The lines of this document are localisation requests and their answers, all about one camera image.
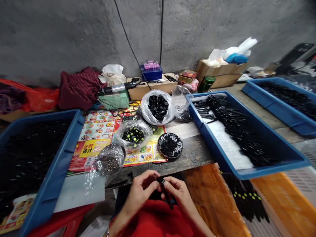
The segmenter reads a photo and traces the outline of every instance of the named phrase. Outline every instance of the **hand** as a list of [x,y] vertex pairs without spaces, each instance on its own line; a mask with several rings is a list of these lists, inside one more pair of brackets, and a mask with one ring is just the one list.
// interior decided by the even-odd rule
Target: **hand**
[[133,179],[128,197],[122,208],[128,216],[134,216],[145,204],[150,195],[159,187],[157,179],[160,174],[154,170],[147,170]]
[[[177,200],[182,215],[186,218],[199,215],[185,182],[171,176],[165,177],[164,180],[165,189]],[[161,194],[161,198],[166,199],[164,193]]]

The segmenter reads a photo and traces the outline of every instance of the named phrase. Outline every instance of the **table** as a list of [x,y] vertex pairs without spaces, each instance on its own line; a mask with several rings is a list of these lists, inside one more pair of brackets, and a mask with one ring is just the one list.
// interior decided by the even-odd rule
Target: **table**
[[[289,143],[296,143],[306,140],[292,131],[287,125],[281,122],[269,111],[265,110],[261,105],[244,94],[241,91],[244,85],[245,84],[235,84],[232,87],[212,89],[212,91],[230,92]],[[123,168],[121,173],[113,179],[107,189],[118,188],[131,184],[133,177],[140,175],[147,169],[156,170],[162,176],[167,176],[172,173],[214,163],[214,159],[210,154],[204,139],[199,134],[199,131],[193,122],[189,124],[177,124],[173,121],[165,125],[165,127],[167,132],[173,132],[183,140],[184,150],[181,156],[174,161],[169,161],[166,163],[147,163],[140,166]]]

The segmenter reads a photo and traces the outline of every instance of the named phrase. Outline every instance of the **green bottle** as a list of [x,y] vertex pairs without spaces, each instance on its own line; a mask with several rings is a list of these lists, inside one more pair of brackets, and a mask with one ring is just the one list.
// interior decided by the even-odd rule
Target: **green bottle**
[[197,92],[198,93],[208,92],[208,90],[211,88],[211,86],[213,85],[215,80],[216,79],[213,76],[205,76],[203,78],[203,81],[201,82],[201,85],[199,86]]

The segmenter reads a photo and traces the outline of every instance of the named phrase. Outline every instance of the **maroon striped cloth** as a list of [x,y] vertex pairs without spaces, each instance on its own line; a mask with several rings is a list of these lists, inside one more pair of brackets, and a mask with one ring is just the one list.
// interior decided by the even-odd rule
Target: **maroon striped cloth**
[[97,101],[98,90],[107,86],[98,79],[99,73],[87,67],[81,73],[61,73],[58,106],[62,110],[81,109],[87,111]]

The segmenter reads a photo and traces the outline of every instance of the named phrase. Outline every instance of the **blue plastic tray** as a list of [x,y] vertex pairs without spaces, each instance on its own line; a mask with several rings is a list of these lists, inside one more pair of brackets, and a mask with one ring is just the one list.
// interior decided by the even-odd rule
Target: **blue plastic tray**
[[30,211],[19,230],[18,236],[26,236],[33,228],[51,218],[85,119],[78,109],[36,115],[15,120],[0,136],[0,152],[3,152],[4,146],[10,136],[21,133],[26,125],[62,119],[72,119],[72,122],[46,173]]
[[306,91],[282,78],[255,79],[248,80],[242,91],[249,97],[262,105],[266,110],[270,111],[274,116],[288,125],[291,129],[303,136],[316,136],[316,122],[292,106],[276,98],[266,90],[257,86],[261,82],[272,82],[277,85],[286,86],[291,90],[296,90],[306,94],[316,104],[316,95]]
[[224,150],[218,143],[214,134],[212,133],[206,122],[203,121],[203,119],[195,109],[193,103],[191,102],[189,105],[190,114],[193,116],[193,120],[198,127],[201,135],[203,136],[210,150],[210,153],[219,164],[223,172],[232,173],[238,179],[246,180],[310,165],[310,161],[305,158],[305,156],[303,156],[291,144],[285,141],[279,134],[272,130],[266,123],[264,123],[260,118],[258,118],[254,113],[247,109],[242,103],[240,103],[227,91],[207,92],[192,95],[194,98],[196,98],[217,93],[225,93],[227,95],[226,99],[231,103],[232,106],[238,108],[241,113],[249,116],[250,123],[257,128],[257,132],[259,133],[259,135],[266,139],[271,148],[275,148],[274,150],[277,153],[276,156],[279,157],[281,160],[279,164],[273,166],[236,170],[226,156]]

